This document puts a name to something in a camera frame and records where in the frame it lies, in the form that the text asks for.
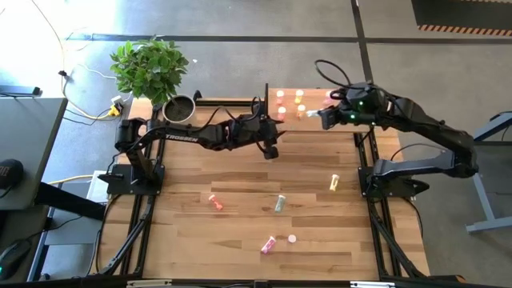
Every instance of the wooden tabletop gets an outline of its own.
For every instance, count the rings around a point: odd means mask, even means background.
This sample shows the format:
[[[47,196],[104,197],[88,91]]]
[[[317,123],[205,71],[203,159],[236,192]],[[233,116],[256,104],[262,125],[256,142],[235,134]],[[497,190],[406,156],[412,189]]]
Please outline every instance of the wooden tabletop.
[[[198,108],[193,122],[201,125],[213,110]],[[236,116],[248,109],[230,111]],[[150,115],[150,102],[135,99],[130,117]],[[218,113],[213,123],[226,117]],[[378,130],[377,136],[381,157],[389,158],[399,148],[396,131]],[[287,132],[277,148],[279,158],[268,161],[256,146],[213,152],[168,142],[163,155],[166,178],[154,210],[144,278],[377,279],[352,133]],[[335,192],[329,190],[332,174],[340,175]],[[224,205],[222,211],[208,201],[212,194]],[[275,213],[279,195],[286,196],[286,203]],[[121,196],[110,210],[100,245],[103,266],[126,237],[133,200]],[[390,210],[398,243],[428,274],[414,210],[395,198],[390,198]],[[296,243],[288,243],[290,234],[297,236]],[[262,254],[269,236],[277,243]],[[390,270],[389,250],[383,249]]]

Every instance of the desk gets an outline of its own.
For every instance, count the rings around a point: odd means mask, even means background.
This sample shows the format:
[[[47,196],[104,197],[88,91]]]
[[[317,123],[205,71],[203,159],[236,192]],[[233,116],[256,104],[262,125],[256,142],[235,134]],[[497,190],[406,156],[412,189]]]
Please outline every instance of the desk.
[[[0,98],[0,160],[17,159],[24,169],[23,180],[0,199],[0,210],[6,215],[0,251],[15,240],[43,230],[47,224],[46,205],[98,220],[103,218],[103,205],[41,183],[66,104],[65,98]],[[39,237],[31,239],[29,255],[16,274],[1,281],[2,284],[26,281],[30,264],[33,264],[31,276],[38,278],[34,275],[37,263],[32,263],[38,241]]]
[[[213,110],[198,107],[193,123],[201,125]],[[249,109],[230,111],[236,115]],[[130,117],[150,116],[150,102],[135,99]],[[218,113],[213,123],[226,118]],[[272,161],[265,160],[256,146],[213,152],[168,142],[163,156],[166,176],[154,208],[143,277],[377,279],[352,132],[349,128],[287,132],[277,144],[279,158]],[[380,155],[389,158],[399,148],[396,131],[377,130],[376,135]],[[120,162],[128,163],[126,158]],[[329,191],[332,174],[341,176],[336,192]],[[224,205],[223,211],[209,203],[212,193]],[[286,196],[286,204],[276,214],[280,194]],[[100,245],[101,266],[125,240],[133,200],[123,195],[110,210]],[[417,268],[428,274],[414,210],[401,199],[390,198],[389,203],[395,238]],[[298,241],[288,243],[289,234],[297,235]],[[261,254],[271,235],[278,240],[276,246]],[[383,249],[390,270],[389,250]],[[135,245],[129,272],[137,251]]]

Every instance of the yellow cable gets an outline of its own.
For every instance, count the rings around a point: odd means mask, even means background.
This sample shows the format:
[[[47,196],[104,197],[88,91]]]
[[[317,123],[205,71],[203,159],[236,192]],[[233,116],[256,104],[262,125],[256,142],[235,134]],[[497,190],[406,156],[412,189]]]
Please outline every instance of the yellow cable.
[[[92,178],[93,176],[94,175],[74,176],[74,177],[69,177],[69,178],[63,179],[63,180],[48,182],[48,184],[49,185],[55,185],[55,184],[64,183],[64,182],[68,182],[68,181],[73,181],[73,180],[82,179],[82,178]]]

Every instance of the yellow and black tape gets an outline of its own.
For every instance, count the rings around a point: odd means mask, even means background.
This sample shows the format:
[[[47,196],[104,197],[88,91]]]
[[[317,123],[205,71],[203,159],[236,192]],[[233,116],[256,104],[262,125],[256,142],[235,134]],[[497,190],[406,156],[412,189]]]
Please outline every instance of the yellow and black tape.
[[[464,2],[486,2],[486,3],[505,3],[512,4],[512,2],[508,2],[507,0],[460,0]]]
[[[512,35],[512,30],[485,29],[485,28],[458,27],[458,26],[421,25],[421,26],[418,26],[418,29],[420,29],[421,31],[451,32],[451,33],[492,35],[492,36],[511,36]]]

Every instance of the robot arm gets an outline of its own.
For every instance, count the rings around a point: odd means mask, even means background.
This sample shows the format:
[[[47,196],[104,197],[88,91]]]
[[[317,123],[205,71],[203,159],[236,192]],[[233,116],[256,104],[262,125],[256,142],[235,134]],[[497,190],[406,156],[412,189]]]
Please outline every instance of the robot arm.
[[[268,117],[246,114],[203,127],[135,118],[122,121],[115,147],[119,152],[128,154],[141,150],[158,139],[197,143],[205,149],[214,151],[233,150],[257,144],[264,153],[265,159],[273,159],[278,156],[278,150],[273,145],[284,133],[279,133],[277,130],[277,124],[280,123]],[[147,126],[147,132],[140,136],[138,130],[143,125]]]
[[[468,178],[478,172],[473,138],[465,131],[453,129],[444,121],[428,116],[423,109],[408,98],[387,93],[372,83],[357,83],[333,91],[337,106],[320,110],[322,128],[328,130],[336,124],[393,127],[402,132],[415,132],[449,151],[436,158],[392,162],[379,159],[373,177],[391,179],[398,176],[444,173],[451,177]]]

